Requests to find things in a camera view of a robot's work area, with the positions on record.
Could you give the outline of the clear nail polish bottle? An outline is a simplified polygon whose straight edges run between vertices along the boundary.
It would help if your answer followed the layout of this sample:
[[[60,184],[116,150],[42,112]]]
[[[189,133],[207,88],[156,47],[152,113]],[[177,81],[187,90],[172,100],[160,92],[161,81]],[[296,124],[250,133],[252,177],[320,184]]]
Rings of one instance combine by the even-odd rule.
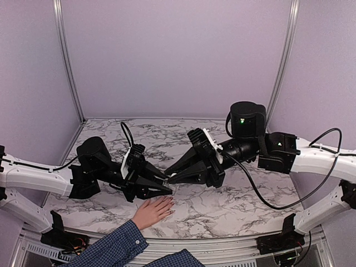
[[[168,182],[168,179],[165,179],[164,182],[163,182],[163,185],[167,188],[169,188],[171,191],[172,191],[172,195],[176,195],[180,185],[179,184],[170,184]]]

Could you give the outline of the blue checkered sleeve forearm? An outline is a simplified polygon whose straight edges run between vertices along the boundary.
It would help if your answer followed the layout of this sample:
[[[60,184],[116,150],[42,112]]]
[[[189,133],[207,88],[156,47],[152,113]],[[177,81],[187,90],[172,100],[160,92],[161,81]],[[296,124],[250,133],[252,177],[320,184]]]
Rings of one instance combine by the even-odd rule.
[[[141,231],[129,220],[63,266],[124,266],[147,247]]]

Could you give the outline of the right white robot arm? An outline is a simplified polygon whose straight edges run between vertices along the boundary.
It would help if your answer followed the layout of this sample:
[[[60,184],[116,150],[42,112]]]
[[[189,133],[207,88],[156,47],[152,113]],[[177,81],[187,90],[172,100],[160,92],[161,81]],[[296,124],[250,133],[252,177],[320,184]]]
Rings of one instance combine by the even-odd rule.
[[[191,148],[165,174],[171,184],[220,187],[225,170],[256,161],[258,168],[282,174],[308,172],[336,177],[339,185],[329,195],[283,221],[276,245],[287,249],[323,221],[355,208],[355,152],[326,147],[283,132],[266,132],[266,109],[249,101],[233,103],[225,129],[229,139],[217,143],[206,128],[188,132]]]

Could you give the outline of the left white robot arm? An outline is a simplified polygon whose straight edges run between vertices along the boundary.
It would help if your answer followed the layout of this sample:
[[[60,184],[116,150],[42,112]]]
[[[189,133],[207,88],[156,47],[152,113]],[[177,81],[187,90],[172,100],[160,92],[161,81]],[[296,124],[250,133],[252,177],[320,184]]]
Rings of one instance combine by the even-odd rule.
[[[36,205],[18,192],[19,188],[52,192],[70,199],[89,199],[100,192],[99,181],[123,192],[128,202],[172,195],[164,186],[166,176],[145,160],[145,147],[133,144],[123,162],[112,157],[102,138],[87,139],[72,161],[63,166],[37,165],[6,154],[1,147],[1,209],[47,234],[59,248],[70,243],[61,216]]]

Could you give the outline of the person's bare hand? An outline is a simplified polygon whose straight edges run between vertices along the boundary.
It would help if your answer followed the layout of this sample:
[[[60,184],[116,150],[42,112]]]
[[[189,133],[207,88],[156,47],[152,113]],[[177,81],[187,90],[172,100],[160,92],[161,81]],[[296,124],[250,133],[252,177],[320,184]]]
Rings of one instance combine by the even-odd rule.
[[[131,221],[139,230],[147,229],[170,216],[174,212],[173,206],[173,197],[160,197],[155,201],[148,199],[137,209]]]

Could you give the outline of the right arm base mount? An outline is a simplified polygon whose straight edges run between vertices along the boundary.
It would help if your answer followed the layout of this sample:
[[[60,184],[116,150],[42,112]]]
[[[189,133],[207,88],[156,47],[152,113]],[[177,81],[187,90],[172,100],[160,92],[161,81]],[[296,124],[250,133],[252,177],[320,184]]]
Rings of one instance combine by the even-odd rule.
[[[260,236],[256,239],[257,249],[261,255],[293,249],[305,244],[305,235],[295,231],[295,216],[296,214],[293,213],[284,219],[280,233]]]

